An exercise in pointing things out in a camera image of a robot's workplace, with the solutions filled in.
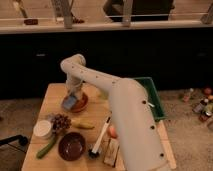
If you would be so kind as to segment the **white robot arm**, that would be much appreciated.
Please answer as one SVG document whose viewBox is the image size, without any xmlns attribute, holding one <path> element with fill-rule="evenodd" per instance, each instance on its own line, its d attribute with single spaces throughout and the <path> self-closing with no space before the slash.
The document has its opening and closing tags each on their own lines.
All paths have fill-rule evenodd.
<svg viewBox="0 0 213 171">
<path fill-rule="evenodd" d="M 61 61 L 68 90 L 76 92 L 82 81 L 108 93 L 124 166 L 127 171 L 171 171 L 146 89 L 132 78 L 121 78 L 85 66 L 81 54 Z"/>
</svg>

